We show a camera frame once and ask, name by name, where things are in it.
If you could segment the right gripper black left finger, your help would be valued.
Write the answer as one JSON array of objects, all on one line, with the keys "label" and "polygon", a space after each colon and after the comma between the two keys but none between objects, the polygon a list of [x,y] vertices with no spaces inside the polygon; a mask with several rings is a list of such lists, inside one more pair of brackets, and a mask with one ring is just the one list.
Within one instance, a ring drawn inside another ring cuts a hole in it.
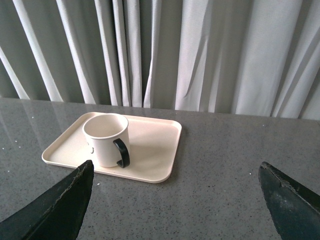
[{"label": "right gripper black left finger", "polygon": [[75,240],[92,194],[94,165],[73,172],[0,223],[2,240]]}]

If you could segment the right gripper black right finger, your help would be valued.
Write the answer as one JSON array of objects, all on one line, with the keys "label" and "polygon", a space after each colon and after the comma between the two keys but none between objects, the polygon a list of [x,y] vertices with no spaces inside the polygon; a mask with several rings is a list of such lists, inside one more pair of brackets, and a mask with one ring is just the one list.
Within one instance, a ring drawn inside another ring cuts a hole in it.
[{"label": "right gripper black right finger", "polygon": [[283,240],[320,238],[320,196],[268,162],[258,179],[277,233]]}]

